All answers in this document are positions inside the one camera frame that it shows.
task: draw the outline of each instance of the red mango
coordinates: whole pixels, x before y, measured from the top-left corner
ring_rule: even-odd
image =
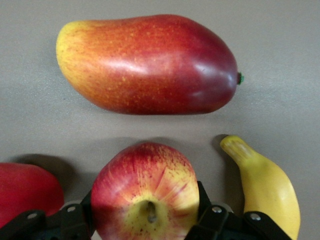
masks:
[[[0,228],[28,210],[55,214],[64,204],[57,178],[31,164],[0,162]]]
[[[232,99],[242,79],[220,37],[170,14],[70,22],[56,57],[81,95],[124,114],[210,113]]]

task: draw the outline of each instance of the speckled fruit skin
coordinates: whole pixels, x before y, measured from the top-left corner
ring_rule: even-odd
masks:
[[[227,45],[178,15],[70,22],[57,37],[56,57],[80,94],[124,114],[210,113],[239,82]]]
[[[64,204],[57,178],[31,164],[0,162],[0,228],[28,210],[55,214]]]
[[[157,221],[147,219],[146,203]],[[188,159],[167,145],[145,142],[118,153],[91,192],[94,225],[103,240],[184,240],[197,223],[199,189]]]

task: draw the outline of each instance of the red yellow apple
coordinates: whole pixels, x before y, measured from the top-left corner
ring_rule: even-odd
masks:
[[[154,142],[136,144],[98,174],[91,208],[103,240],[183,240],[197,223],[197,178],[176,149]]]
[[[54,175],[23,163],[0,163],[0,228],[28,210],[55,214],[64,204],[64,193]]]

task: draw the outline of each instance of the fake fruit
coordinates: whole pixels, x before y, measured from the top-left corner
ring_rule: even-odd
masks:
[[[238,136],[227,136],[220,145],[240,169],[245,198],[244,212],[265,213],[291,239],[298,239],[300,209],[286,173]]]
[[[210,113],[231,100],[242,78],[221,38],[170,14],[70,22],[56,57],[81,95],[124,114]]]
[[[64,193],[50,172],[23,163],[0,163],[0,228],[28,210],[50,216],[63,206]]]
[[[91,208],[103,240],[184,240],[197,223],[196,175],[176,149],[153,142],[133,145],[98,174]]]

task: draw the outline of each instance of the yellow banana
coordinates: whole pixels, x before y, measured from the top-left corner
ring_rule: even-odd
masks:
[[[244,212],[265,213],[291,239],[298,239],[300,209],[286,173],[238,136],[225,137],[220,146],[239,167],[245,200]]]

